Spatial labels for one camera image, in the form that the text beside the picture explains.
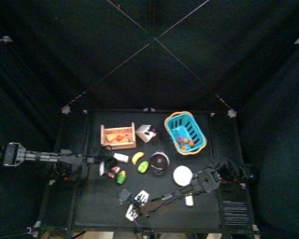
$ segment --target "white plate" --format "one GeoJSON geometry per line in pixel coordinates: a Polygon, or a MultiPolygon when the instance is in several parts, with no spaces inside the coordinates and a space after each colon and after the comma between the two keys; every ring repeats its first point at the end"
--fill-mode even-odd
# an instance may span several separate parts
{"type": "Polygon", "coordinates": [[[192,176],[193,176],[193,173],[192,173],[191,169],[183,165],[179,166],[173,172],[175,182],[180,186],[185,186],[189,184],[192,176]]]}

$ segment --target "wooden crate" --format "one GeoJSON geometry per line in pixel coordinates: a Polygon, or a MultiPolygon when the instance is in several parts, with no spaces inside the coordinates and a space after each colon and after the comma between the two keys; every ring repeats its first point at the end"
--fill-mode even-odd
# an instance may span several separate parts
{"type": "Polygon", "coordinates": [[[101,145],[112,146],[112,149],[134,148],[136,147],[136,136],[134,136],[134,123],[132,122],[130,127],[108,128],[105,129],[101,125],[101,145]]]}

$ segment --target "orange toy food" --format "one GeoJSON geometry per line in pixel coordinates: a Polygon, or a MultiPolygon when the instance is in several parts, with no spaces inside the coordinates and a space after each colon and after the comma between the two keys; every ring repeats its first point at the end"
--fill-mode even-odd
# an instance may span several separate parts
{"type": "Polygon", "coordinates": [[[117,136],[116,136],[116,140],[117,140],[117,141],[121,141],[122,139],[124,139],[124,137],[122,137],[121,135],[117,135],[117,136]]]}
{"type": "Polygon", "coordinates": [[[191,147],[193,147],[193,146],[195,146],[195,141],[191,140],[191,141],[188,142],[188,145],[189,145],[191,147]]]}

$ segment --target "blue basket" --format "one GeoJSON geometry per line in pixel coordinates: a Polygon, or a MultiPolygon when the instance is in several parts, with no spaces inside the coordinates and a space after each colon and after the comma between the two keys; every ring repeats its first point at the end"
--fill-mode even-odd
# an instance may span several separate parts
{"type": "Polygon", "coordinates": [[[172,137],[177,153],[183,155],[197,154],[205,147],[207,140],[204,134],[189,112],[175,112],[164,120],[164,127],[172,137]],[[195,144],[189,146],[188,143],[184,143],[187,140],[195,142],[195,144]]]}

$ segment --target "black backdrop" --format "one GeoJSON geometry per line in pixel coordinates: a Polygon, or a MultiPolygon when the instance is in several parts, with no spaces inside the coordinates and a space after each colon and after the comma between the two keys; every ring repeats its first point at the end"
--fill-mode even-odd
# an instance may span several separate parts
{"type": "MultiPolygon", "coordinates": [[[[53,150],[64,105],[232,107],[257,225],[299,238],[299,1],[0,1],[3,35],[0,145],[53,150]]],[[[33,170],[0,174],[0,232],[35,219],[33,170]]]]}

